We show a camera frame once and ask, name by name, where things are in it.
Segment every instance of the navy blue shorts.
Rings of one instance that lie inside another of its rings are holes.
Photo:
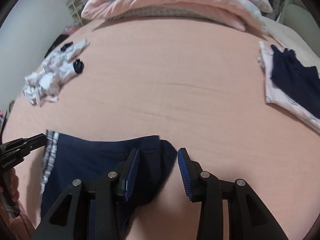
[[[129,218],[137,206],[150,203],[168,178],[177,151],[159,136],[147,136],[118,142],[92,142],[55,131],[47,131],[44,173],[41,182],[43,218],[52,204],[74,179],[84,182],[99,179],[127,160],[132,148],[140,150],[137,177],[131,197],[117,204],[119,230],[127,233]],[[94,201],[90,207],[89,238],[94,239]]]

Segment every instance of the bed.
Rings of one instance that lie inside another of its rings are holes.
[[[90,41],[84,72],[58,103],[17,98],[3,141],[56,130],[92,141],[159,135],[219,179],[245,179],[290,240],[301,240],[320,213],[319,134],[267,105],[259,41],[208,20],[139,17],[95,20],[65,42]],[[16,167],[20,201],[40,222],[43,149]],[[133,239],[196,239],[200,204],[185,195],[178,164],[157,198],[136,210]]]

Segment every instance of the white wall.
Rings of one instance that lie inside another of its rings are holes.
[[[0,28],[0,109],[7,108],[73,20],[68,0],[19,0]]]

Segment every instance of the pink patterned cloth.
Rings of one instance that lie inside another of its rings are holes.
[[[248,5],[256,8],[254,13],[248,9]],[[208,18],[216,18],[240,31],[245,30],[244,23],[262,30],[259,21],[261,13],[249,0],[89,0],[82,11],[82,17],[109,19],[132,9],[148,6],[188,9]]]
[[[29,217],[26,214],[23,206],[19,202],[20,215],[10,219],[9,228],[15,234],[17,240],[29,240],[35,231]]]
[[[261,67],[265,69],[266,75],[266,103],[273,103],[284,108],[313,130],[320,133],[320,120],[314,117],[310,112],[273,84],[271,80],[273,70],[273,51],[271,48],[266,47],[262,41],[259,42],[259,45],[261,56],[258,58],[258,61],[260,62]]]

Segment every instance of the metal pin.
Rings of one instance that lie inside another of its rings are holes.
[[[116,176],[118,176],[118,173],[116,173],[115,171],[110,171],[110,172],[108,173],[108,177],[109,177],[109,178],[115,178]]]
[[[73,182],[72,182],[72,185],[73,186],[79,186],[81,184],[81,180],[79,179],[75,179]]]
[[[238,179],[238,180],[237,180],[237,184],[238,184],[239,186],[244,186],[244,185],[245,185],[245,181],[244,181],[243,179]]]
[[[203,171],[203,172],[200,173],[200,176],[203,177],[203,178],[208,178],[208,177],[210,177],[210,173],[207,172],[207,171]]]

